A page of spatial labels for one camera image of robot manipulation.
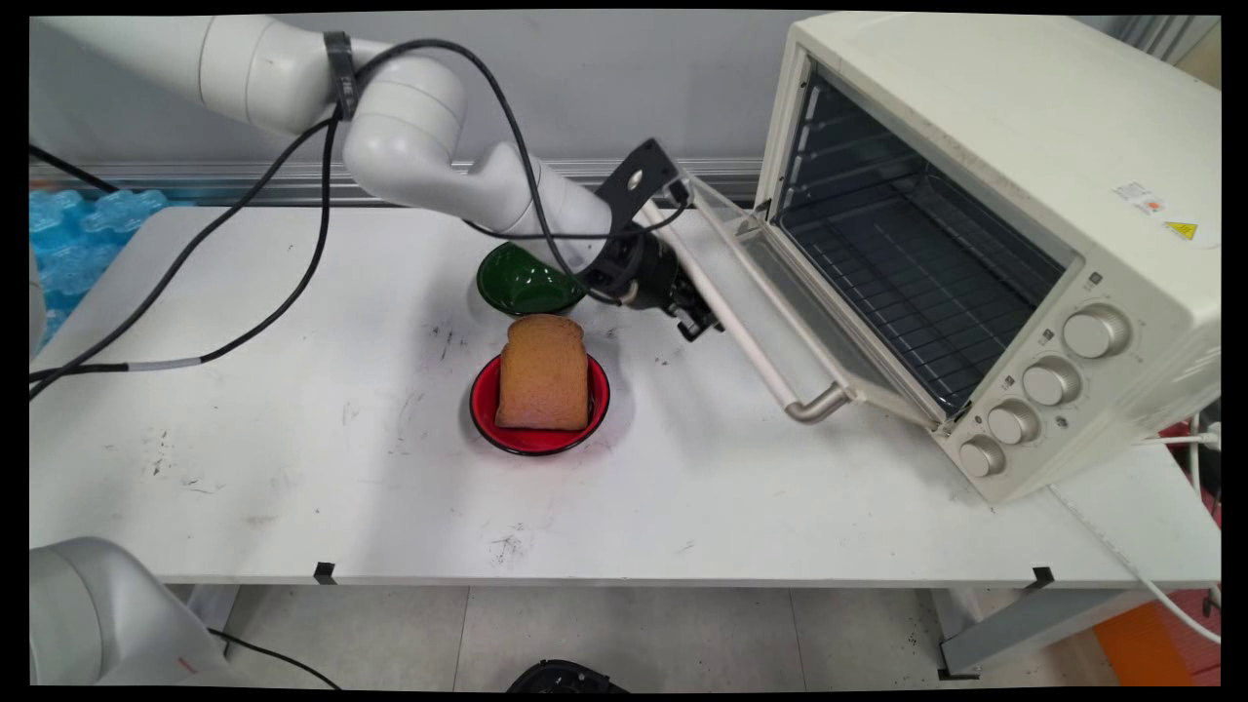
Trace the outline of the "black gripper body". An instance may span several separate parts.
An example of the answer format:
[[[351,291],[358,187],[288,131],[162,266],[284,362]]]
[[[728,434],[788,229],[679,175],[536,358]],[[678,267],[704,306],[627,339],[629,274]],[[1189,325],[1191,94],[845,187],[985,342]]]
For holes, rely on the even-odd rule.
[[[673,285],[681,274],[676,254],[654,234],[628,226],[585,269],[593,294],[628,309],[675,311]]]

